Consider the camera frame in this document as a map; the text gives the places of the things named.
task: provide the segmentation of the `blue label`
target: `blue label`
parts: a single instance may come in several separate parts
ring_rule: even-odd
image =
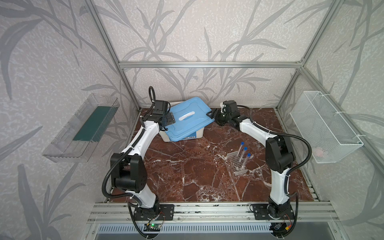
[[[192,138],[196,138],[196,132],[192,133],[191,135],[183,138],[182,140],[186,140],[186,139],[192,139]]]

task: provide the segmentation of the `clear plastic basket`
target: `clear plastic basket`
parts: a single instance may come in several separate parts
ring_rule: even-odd
[[[360,137],[320,91],[304,91],[291,116],[311,144],[317,163],[338,162],[363,146]]]
[[[54,162],[87,162],[119,106],[116,97],[89,95],[43,156]]]

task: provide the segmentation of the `wall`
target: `wall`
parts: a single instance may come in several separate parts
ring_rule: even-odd
[[[120,61],[299,61],[331,0],[95,0]],[[276,106],[294,69],[126,69],[140,104]]]
[[[306,64],[319,83],[383,152],[384,1],[344,1]],[[290,111],[303,91],[299,77],[279,112],[291,133],[299,134]],[[301,143],[295,142],[301,157]],[[330,200],[351,240],[382,239],[384,177],[361,149],[337,163],[306,165],[321,200]]]
[[[0,15],[0,234],[78,239],[137,112],[82,1],[5,0]],[[43,157],[90,93],[121,104],[91,159]]]

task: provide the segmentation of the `test tube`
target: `test tube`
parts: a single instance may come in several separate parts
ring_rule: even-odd
[[[245,159],[244,159],[244,162],[243,162],[243,165],[242,165],[242,168],[245,168],[245,165],[247,164],[247,162],[248,162],[248,159],[251,157],[251,154],[250,153],[248,153],[247,154],[247,156],[245,157]]]
[[[243,147],[244,147],[244,142],[241,142],[240,147],[239,147],[239,151],[237,151],[237,156],[240,155],[241,150],[243,149]]]
[[[243,152],[241,153],[241,156],[240,156],[240,158],[239,158],[239,162],[240,162],[241,159],[244,157],[244,154],[245,154],[245,152],[246,152],[247,149],[248,149],[247,147],[244,148],[244,150],[243,150]]]

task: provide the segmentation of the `reddish brown marble surface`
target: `reddish brown marble surface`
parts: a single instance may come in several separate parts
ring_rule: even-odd
[[[249,115],[246,109],[241,114]],[[273,108],[253,109],[253,119],[267,128],[282,131]],[[234,176],[225,160],[245,142],[252,154],[246,165],[248,174]],[[215,122],[206,126],[199,139],[164,142],[157,135],[144,159],[148,186],[162,202],[268,201],[271,172],[265,163],[265,148],[249,135]],[[298,192],[301,201],[313,201],[300,170],[290,177],[290,192]],[[115,189],[113,194],[121,193]],[[126,197],[111,202],[125,202]]]

